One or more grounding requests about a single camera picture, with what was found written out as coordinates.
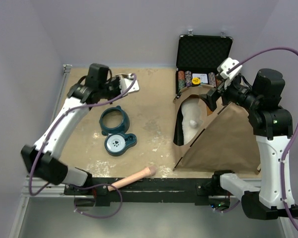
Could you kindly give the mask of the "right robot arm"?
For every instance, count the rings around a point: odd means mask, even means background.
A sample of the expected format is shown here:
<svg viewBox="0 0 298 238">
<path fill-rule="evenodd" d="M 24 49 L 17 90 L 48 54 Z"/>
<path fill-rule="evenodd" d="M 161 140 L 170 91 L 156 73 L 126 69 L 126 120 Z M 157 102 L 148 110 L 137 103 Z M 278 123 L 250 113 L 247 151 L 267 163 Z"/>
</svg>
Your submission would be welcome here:
<svg viewBox="0 0 298 238">
<path fill-rule="evenodd" d="M 261 187 L 254 187 L 240 179 L 233 171 L 215 172 L 211 188 L 215 194 L 226 191 L 239 199 L 245 215 L 250 219 L 274 220 L 279 217 L 298 218 L 291 189 L 289 151 L 286 149 L 293 135 L 290 112 L 279 106 L 285 86 L 283 75 L 273 69 L 260 69 L 253 85 L 242 85 L 245 77 L 238 74 L 225 88 L 224 84 L 200 94 L 200 99 L 214 111 L 221 98 L 224 105 L 235 103 L 248 112 L 248 121 L 260 154 Z"/>
</svg>

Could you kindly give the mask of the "white fluffy pillow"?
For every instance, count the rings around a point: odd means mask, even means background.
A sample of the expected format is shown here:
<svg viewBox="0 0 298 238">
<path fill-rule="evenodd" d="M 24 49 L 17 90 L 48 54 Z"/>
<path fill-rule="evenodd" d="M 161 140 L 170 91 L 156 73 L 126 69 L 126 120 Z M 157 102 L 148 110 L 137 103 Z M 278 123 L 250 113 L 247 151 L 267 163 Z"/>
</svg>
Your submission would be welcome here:
<svg viewBox="0 0 298 238">
<path fill-rule="evenodd" d="M 203 123 L 201 108 L 198 105 L 199 101 L 199 98 L 189 97 L 181 104 L 184 145 L 194 138 Z"/>
</svg>

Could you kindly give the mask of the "tan fabric pet tent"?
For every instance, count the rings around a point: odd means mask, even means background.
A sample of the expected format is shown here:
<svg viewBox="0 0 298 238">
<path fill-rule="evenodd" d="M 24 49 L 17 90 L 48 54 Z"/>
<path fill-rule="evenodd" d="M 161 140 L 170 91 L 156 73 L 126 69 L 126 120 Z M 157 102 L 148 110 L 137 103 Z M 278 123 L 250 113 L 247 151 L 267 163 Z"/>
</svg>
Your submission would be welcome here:
<svg viewBox="0 0 298 238">
<path fill-rule="evenodd" d="M 212 112 L 199 98 L 210 89 L 212 86 L 206 84 L 184 88 L 173 100 L 176 112 L 173 138 L 175 169 L 259 174 L 259 149 L 248 121 L 248 112 L 234 103 L 223 106 L 221 99 L 217 100 L 217 109 Z M 181 104 L 189 97 L 200 99 L 198 105 L 203 123 L 194 138 L 184 145 Z"/>
</svg>

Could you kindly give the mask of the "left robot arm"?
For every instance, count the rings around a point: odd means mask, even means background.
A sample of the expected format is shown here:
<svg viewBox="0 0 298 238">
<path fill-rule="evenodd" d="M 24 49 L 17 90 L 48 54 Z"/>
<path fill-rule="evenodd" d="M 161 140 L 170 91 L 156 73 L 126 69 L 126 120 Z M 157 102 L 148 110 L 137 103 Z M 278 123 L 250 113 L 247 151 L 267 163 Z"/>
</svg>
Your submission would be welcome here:
<svg viewBox="0 0 298 238">
<path fill-rule="evenodd" d="M 89 113 L 91 105 L 100 100 L 112 100 L 121 94 L 118 77 L 113 77 L 108 66 L 93 63 L 88 74 L 74 84 L 64 104 L 47 131 L 34 143 L 21 149 L 21 156 L 30 176 L 48 183 L 73 184 L 81 194 L 93 189 L 90 174 L 69 167 L 59 160 L 63 148 L 77 124 Z"/>
</svg>

